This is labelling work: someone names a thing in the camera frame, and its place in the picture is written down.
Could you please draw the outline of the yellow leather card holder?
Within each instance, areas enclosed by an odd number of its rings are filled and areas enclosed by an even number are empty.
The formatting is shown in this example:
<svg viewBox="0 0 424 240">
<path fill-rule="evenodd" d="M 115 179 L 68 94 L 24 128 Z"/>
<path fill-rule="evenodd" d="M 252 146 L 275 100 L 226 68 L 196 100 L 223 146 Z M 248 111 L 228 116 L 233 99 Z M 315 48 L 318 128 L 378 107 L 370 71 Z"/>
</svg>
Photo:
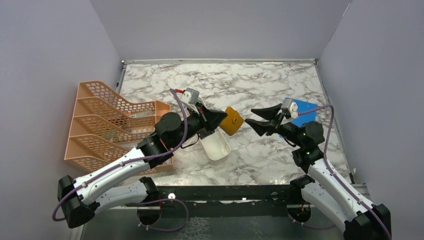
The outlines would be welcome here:
<svg viewBox="0 0 424 240">
<path fill-rule="evenodd" d="M 244 123 L 244 119 L 239 114 L 238 111 L 233 109 L 231 106 L 228 106 L 225 109 L 225 113 L 227 113 L 227 117 L 221 121 L 219 127 L 229 136 L 233 136 Z"/>
</svg>

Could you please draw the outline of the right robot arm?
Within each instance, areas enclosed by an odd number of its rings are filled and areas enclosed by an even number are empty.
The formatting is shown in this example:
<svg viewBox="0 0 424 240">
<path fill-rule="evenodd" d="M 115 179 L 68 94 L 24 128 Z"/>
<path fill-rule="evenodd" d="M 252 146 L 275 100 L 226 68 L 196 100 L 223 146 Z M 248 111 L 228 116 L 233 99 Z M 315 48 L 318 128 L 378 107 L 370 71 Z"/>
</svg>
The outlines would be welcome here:
<svg viewBox="0 0 424 240">
<path fill-rule="evenodd" d="M 259 136 L 277 134 L 296 147 L 292 151 L 295 164 L 304 175 L 291 181 L 289 199 L 300 204 L 306 201 L 320 210 L 343 234 L 345 240 L 390 240 L 391 213 L 384 204 L 375 204 L 349 184 L 327 158 L 330 132 L 312 120 L 300 126 L 294 119 L 323 109 L 319 106 L 305 112 L 289 99 L 268 108 L 251 112 L 263 120 L 247 118 L 245 122 Z"/>
</svg>

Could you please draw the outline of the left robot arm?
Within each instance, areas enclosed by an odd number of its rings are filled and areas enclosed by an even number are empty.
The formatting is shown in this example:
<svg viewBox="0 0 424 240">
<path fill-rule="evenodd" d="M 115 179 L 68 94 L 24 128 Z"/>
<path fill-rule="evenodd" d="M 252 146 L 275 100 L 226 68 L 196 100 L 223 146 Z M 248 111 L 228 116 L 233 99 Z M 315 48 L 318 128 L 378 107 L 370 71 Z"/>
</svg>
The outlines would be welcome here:
<svg viewBox="0 0 424 240">
<path fill-rule="evenodd" d="M 164 163 L 194 135 L 214 133 L 228 117 L 227 111 L 208 109 L 195 104 L 195 110 L 167 112 L 155 124 L 153 133 L 120 158 L 90 174 L 73 178 L 65 175 L 58 181 L 57 200 L 52 220 L 66 222 L 70 229 L 89 222 L 97 212 L 118 205 L 142 202 L 152 205 L 157 200 L 157 187 L 149 177 L 142 177 L 126 189 L 118 183 Z"/>
</svg>

